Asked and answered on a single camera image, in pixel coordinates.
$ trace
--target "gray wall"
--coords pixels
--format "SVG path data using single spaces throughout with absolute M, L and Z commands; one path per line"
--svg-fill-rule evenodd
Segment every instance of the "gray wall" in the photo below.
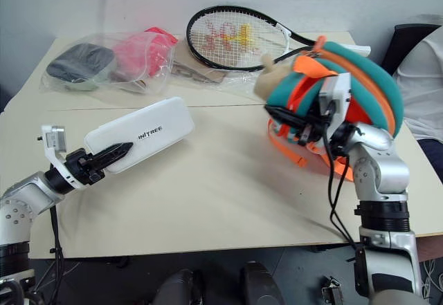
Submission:
M 395 24 L 443 12 L 443 0 L 0 0 L 3 96 L 18 92 L 55 37 L 153 25 L 183 33 L 196 11 L 222 3 L 261 10 L 298 31 L 348 30 L 371 45 L 377 62 Z

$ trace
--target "pink item in plastic bag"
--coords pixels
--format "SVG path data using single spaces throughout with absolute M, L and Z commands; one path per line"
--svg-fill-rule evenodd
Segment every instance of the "pink item in plastic bag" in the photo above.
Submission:
M 132 35 L 114 47 L 118 66 L 132 76 L 148 72 L 152 77 L 168 63 L 170 49 L 177 41 L 173 35 L 157 27 Z

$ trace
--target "tennis racket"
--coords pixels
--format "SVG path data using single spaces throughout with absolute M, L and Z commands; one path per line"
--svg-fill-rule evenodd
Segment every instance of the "tennis racket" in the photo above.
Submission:
M 239 6 L 213 6 L 196 13 L 186 39 L 191 53 L 207 66 L 241 71 L 261 70 L 265 53 L 279 62 L 315 43 L 261 12 Z M 291 39 L 306 46 L 289 50 Z

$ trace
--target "white shirt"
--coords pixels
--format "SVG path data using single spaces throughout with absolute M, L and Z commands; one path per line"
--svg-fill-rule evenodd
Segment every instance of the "white shirt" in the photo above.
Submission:
M 443 142 L 443 26 L 421 40 L 394 74 L 414 137 Z

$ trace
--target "white table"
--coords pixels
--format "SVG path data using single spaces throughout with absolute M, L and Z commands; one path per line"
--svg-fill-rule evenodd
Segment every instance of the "white table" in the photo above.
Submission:
M 326 33 L 353 43 L 348 33 Z M 314 38 L 316 33 L 305 33 Z M 307 168 L 287 160 L 269 142 L 268 116 L 253 98 L 203 89 L 171 78 L 161 96 L 124 91 L 41 93 L 40 77 L 70 42 L 56 39 L 24 87 L 0 115 L 0 191 L 48 169 L 41 124 L 66 127 L 68 151 L 99 125 L 171 96 L 181 96 L 196 128 L 182 142 L 126 172 L 107 177 L 58 205 L 65 257 L 336 243 L 329 222 L 327 168 L 317 156 Z M 418 235 L 443 232 L 443 187 L 406 126 L 397 151 L 410 167 L 411 226 Z M 358 239 L 354 185 L 346 182 L 338 212 Z M 51 257 L 49 213 L 31 233 L 32 258 Z

